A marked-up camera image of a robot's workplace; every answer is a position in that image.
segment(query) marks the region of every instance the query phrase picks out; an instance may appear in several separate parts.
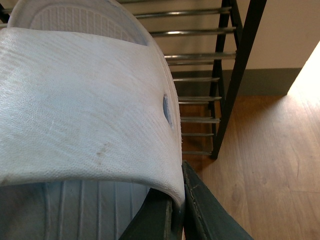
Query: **textured white plastic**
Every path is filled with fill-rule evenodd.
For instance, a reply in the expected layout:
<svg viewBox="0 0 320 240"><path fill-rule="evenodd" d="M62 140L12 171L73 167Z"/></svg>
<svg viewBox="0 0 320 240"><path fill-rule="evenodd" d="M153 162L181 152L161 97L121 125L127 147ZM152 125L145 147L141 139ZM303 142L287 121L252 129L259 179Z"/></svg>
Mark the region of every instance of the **textured white plastic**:
<svg viewBox="0 0 320 240"><path fill-rule="evenodd" d="M8 26L64 33L0 33L0 238L118 239L147 186L181 206L177 94L141 24L113 0L20 0Z"/></svg>
<svg viewBox="0 0 320 240"><path fill-rule="evenodd" d="M184 202L177 98L157 47L14 27L0 46L1 185L135 182Z"/></svg>

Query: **baseboard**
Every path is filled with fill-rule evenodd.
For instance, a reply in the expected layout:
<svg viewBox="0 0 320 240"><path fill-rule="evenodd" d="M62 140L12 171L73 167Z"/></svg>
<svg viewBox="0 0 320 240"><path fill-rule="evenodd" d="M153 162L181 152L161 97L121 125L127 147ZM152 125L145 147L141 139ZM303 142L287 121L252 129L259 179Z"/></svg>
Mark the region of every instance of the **baseboard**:
<svg viewBox="0 0 320 240"><path fill-rule="evenodd" d="M284 96L288 93L301 68L247 69L244 72L238 95ZM228 89L232 70L223 71L225 89ZM210 77L211 71L173 72L174 78ZM207 96L209 83L176 83L179 96Z"/></svg>

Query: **chrome bar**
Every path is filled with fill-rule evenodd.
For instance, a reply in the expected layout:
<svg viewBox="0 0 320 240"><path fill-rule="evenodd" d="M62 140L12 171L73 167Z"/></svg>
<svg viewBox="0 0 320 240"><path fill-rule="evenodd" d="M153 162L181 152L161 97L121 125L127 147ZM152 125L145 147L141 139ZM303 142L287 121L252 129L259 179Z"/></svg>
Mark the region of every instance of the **chrome bar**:
<svg viewBox="0 0 320 240"><path fill-rule="evenodd" d="M219 118L210 116L182 116L180 121L182 123L199 123L199 124L218 124Z"/></svg>
<svg viewBox="0 0 320 240"><path fill-rule="evenodd" d="M213 102L219 101L220 96L179 96L179 102Z"/></svg>
<svg viewBox="0 0 320 240"><path fill-rule="evenodd" d="M174 78L173 81L175 83L191 83L191 82L204 82L204 83L211 83L211 82L218 82L219 77L186 77L186 78Z"/></svg>
<svg viewBox="0 0 320 240"><path fill-rule="evenodd" d="M1 12L3 14L10 14L12 12L13 8L7 8L7 9L2 9Z"/></svg>
<svg viewBox="0 0 320 240"><path fill-rule="evenodd" d="M213 137L214 133L181 133L182 137Z"/></svg>
<svg viewBox="0 0 320 240"><path fill-rule="evenodd" d="M178 11L162 11L162 12L148 12L139 13L134 16L137 19L146 18L160 18L160 17L175 17L175 16L195 16L195 15L209 15L209 14L229 14L231 7L195 9L195 10L178 10Z"/></svg>
<svg viewBox="0 0 320 240"><path fill-rule="evenodd" d="M196 66L196 65L212 65L214 64L212 61L188 61L188 62L168 62L168 66Z"/></svg>
<svg viewBox="0 0 320 240"><path fill-rule="evenodd" d="M192 53L192 54L177 54L165 55L165 60L170 61L186 61L186 60L222 60L235 59L236 52L214 52L214 53Z"/></svg>
<svg viewBox="0 0 320 240"><path fill-rule="evenodd" d="M207 101L179 101L180 105L205 105L208 104Z"/></svg>
<svg viewBox="0 0 320 240"><path fill-rule="evenodd" d="M176 30L176 31L151 31L152 37L175 37L175 36L199 36L199 35L218 35L218 34L232 34L236 27L218 27L214 29L201 30Z"/></svg>
<svg viewBox="0 0 320 240"><path fill-rule="evenodd" d="M211 152L208 151L183 151L182 154L211 156Z"/></svg>
<svg viewBox="0 0 320 240"><path fill-rule="evenodd" d="M143 3L143 2L156 2L159 0L117 0L120 4L135 4L135 3Z"/></svg>

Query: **sunlight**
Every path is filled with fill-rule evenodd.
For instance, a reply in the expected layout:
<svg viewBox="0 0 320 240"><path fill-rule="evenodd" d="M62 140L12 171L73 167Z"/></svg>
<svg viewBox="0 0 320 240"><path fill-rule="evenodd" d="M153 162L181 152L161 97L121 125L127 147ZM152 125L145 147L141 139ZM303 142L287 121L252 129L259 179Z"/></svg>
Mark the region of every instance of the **sunlight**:
<svg viewBox="0 0 320 240"><path fill-rule="evenodd" d="M320 42L317 44L301 72L295 79L288 95L301 95L309 101L320 100Z"/></svg>

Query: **wooden floor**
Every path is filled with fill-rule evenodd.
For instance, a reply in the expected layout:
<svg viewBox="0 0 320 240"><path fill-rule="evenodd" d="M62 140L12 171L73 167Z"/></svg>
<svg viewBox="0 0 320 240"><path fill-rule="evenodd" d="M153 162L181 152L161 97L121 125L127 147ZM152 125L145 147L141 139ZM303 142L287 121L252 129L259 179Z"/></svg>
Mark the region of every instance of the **wooden floor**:
<svg viewBox="0 0 320 240"><path fill-rule="evenodd" d="M215 162L183 156L256 240L320 240L318 68L306 64L287 96L238 97ZM194 106L182 116L186 110L204 114ZM185 137L183 148L210 150L210 142Z"/></svg>

